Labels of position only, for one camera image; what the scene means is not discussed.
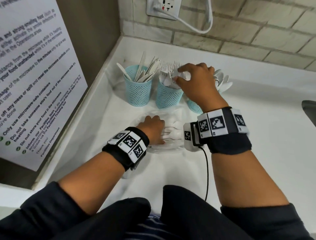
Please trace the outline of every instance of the wall socket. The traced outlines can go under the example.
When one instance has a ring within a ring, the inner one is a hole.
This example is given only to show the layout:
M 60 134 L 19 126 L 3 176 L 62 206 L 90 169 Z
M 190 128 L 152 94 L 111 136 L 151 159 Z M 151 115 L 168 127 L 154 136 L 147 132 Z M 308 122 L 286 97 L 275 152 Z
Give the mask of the wall socket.
M 169 12 L 179 17 L 182 0 L 147 0 L 147 15 L 175 20 L 173 17 L 155 11 L 153 6 L 156 2 L 159 2 L 159 5 L 163 11 Z

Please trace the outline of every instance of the person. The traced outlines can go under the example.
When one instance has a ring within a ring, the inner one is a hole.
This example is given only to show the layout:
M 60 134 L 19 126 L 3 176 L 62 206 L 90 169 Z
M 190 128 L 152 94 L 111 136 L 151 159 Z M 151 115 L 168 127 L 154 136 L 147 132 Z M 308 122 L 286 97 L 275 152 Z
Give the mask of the person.
M 191 80 L 175 81 L 204 113 L 229 106 L 215 88 L 213 67 L 186 64 L 179 68 L 184 71 Z M 137 128 L 150 145 L 164 143 L 158 116 L 147 116 Z M 97 213 L 126 171 L 113 155 L 102 151 L 31 196 L 0 221 L 0 239 L 312 239 L 251 150 L 212 154 L 222 213 L 179 186 L 163 188 L 161 217 L 150 215 L 144 198 L 121 200 Z

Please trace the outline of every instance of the backsplash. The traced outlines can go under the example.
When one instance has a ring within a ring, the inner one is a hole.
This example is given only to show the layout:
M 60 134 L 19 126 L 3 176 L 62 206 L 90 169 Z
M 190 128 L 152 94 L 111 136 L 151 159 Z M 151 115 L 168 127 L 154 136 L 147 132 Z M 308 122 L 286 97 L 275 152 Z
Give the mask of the backsplash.
M 205 35 L 146 15 L 146 0 L 118 1 L 125 36 L 316 71 L 316 0 L 212 0 Z M 205 7 L 205 0 L 182 0 L 179 17 L 202 29 Z

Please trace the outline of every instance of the striped shirt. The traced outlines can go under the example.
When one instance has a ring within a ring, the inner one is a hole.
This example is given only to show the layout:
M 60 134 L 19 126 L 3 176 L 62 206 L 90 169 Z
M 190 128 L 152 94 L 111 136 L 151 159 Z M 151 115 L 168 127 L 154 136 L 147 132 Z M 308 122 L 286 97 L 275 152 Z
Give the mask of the striped shirt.
M 144 223 L 137 224 L 131 231 L 126 232 L 124 240 L 181 240 L 172 233 L 170 227 L 163 224 L 159 217 L 149 216 Z

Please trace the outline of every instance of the wrist-mounted device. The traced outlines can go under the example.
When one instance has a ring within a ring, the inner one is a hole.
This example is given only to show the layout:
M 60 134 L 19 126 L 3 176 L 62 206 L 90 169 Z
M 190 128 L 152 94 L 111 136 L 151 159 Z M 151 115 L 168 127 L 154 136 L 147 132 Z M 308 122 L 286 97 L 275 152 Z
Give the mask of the wrist-mounted device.
M 143 131 L 128 127 L 113 136 L 102 151 L 111 154 L 127 171 L 137 167 L 146 155 L 148 145 L 149 139 Z
M 225 107 L 197 117 L 197 122 L 184 125 L 185 148 L 198 151 L 207 144 L 211 153 L 227 155 L 251 150 L 249 130 L 240 110 Z

